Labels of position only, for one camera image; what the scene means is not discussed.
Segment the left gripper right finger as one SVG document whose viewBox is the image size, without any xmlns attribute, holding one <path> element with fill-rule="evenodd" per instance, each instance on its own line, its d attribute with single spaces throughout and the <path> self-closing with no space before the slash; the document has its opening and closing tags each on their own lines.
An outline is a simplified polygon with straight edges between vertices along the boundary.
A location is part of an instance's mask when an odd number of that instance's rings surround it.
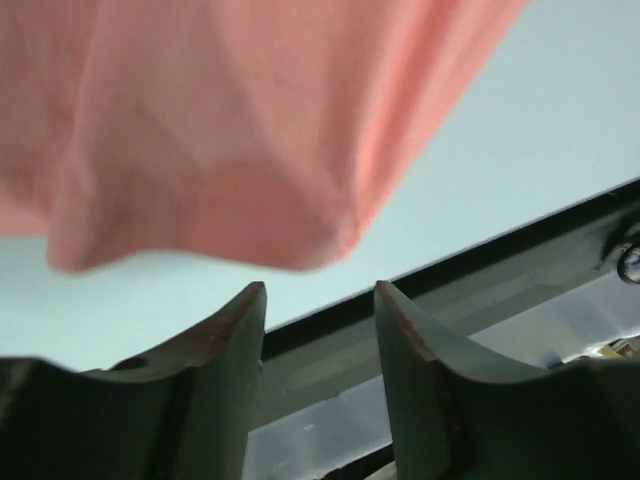
<svg viewBox="0 0 640 480">
<path fill-rule="evenodd" d="M 374 316 L 401 479 L 635 479 L 639 365 L 547 370 L 431 318 L 393 284 Z"/>
</svg>

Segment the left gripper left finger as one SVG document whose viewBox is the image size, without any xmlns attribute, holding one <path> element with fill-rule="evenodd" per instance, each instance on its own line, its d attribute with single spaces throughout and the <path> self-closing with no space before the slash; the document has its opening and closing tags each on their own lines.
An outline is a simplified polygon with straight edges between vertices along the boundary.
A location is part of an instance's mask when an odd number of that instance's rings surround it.
<svg viewBox="0 0 640 480">
<path fill-rule="evenodd" d="M 266 289 L 108 370 L 1 362 L 5 479 L 238 479 L 264 338 Z"/>
</svg>

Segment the salmon pink t shirt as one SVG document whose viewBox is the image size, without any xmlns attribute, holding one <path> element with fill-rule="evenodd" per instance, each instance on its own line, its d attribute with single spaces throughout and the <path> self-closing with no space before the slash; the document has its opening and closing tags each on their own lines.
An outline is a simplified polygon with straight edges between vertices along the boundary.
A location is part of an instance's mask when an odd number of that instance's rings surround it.
<svg viewBox="0 0 640 480">
<path fill-rule="evenodd" d="M 1 231 L 78 272 L 145 250 L 344 258 L 520 1 L 5 1 Z"/>
</svg>

